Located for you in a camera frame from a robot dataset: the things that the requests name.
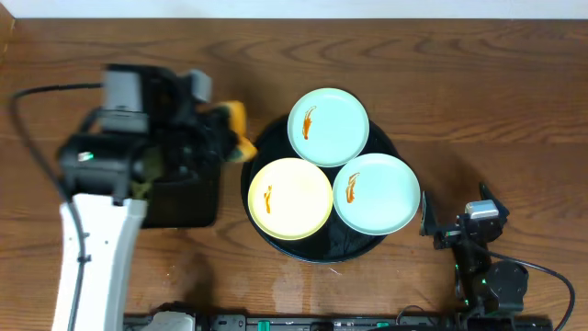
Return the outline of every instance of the yellow plate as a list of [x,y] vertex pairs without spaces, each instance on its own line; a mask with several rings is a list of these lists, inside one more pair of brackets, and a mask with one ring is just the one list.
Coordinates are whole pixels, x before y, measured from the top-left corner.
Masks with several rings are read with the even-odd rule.
[[316,165],[284,158],[255,175],[247,204],[255,223],[266,234],[298,240],[314,234],[327,222],[333,208],[333,189]]

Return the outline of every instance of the light blue plate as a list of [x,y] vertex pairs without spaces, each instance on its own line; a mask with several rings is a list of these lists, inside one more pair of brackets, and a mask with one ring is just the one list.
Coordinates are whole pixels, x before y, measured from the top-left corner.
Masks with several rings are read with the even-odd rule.
[[[306,138],[304,121],[311,125]],[[369,120],[359,100],[336,88],[302,97],[290,111],[288,138],[294,151],[317,166],[341,166],[358,156],[369,136]]]
[[[354,199],[348,202],[353,174]],[[334,207],[352,229],[371,235],[400,230],[416,214],[421,190],[414,172],[387,154],[364,154],[347,163],[334,181]]]

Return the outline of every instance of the round black tray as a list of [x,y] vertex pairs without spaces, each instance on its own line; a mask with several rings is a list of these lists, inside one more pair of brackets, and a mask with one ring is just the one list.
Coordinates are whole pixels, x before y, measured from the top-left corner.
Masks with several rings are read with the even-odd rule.
[[[243,165],[241,173],[241,197],[247,216],[255,230],[277,250],[297,259],[314,263],[343,262],[351,258],[366,254],[379,244],[386,235],[361,234],[351,229],[334,209],[326,224],[316,233],[300,240],[276,239],[263,232],[255,224],[247,204],[247,193],[255,175],[272,161],[285,157],[300,158],[292,149],[288,140],[288,116],[282,117],[270,124],[255,142],[258,154],[254,160]],[[369,137],[362,154],[382,153],[398,157],[398,153],[386,133],[372,121],[369,122]],[[329,178],[331,185],[343,166],[321,167]]]

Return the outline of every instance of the wooden table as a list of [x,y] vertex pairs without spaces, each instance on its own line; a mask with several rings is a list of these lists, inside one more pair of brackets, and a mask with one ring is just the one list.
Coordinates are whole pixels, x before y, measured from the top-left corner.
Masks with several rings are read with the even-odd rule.
[[[0,93],[96,82],[102,63],[199,68],[216,100],[249,110],[250,136],[322,86],[357,95],[452,219],[485,180],[510,208],[492,250],[553,268],[577,292],[566,330],[588,328],[588,23],[507,20],[18,20]],[[53,157],[100,92],[23,101]],[[46,330],[61,263],[55,190],[0,119],[0,329]],[[142,231],[129,313],[187,300],[205,311],[396,314],[455,305],[453,257],[418,235],[420,213],[373,251],[313,265],[268,245],[247,219],[241,167],[227,165],[218,221]],[[557,279],[530,271],[526,314],[556,324],[568,302]]]

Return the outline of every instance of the ketchup stain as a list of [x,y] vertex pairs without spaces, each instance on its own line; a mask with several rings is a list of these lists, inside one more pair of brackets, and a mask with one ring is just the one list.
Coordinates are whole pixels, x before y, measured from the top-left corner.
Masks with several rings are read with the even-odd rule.
[[315,109],[316,106],[312,106],[306,111],[306,115],[304,116],[304,125],[302,126],[302,135],[304,136],[304,140],[309,140],[309,130],[311,129],[312,124],[311,114]]
[[347,185],[347,189],[345,190],[345,194],[347,195],[347,203],[351,203],[353,202],[353,200],[356,199],[353,189],[356,186],[356,181],[358,177],[359,173],[354,173],[349,177],[349,184]]
[[269,213],[269,211],[270,211],[269,210],[269,196],[271,196],[271,195],[272,195],[272,186],[270,185],[267,187],[267,192],[264,193],[264,198],[266,198],[266,211],[267,211],[267,213]]

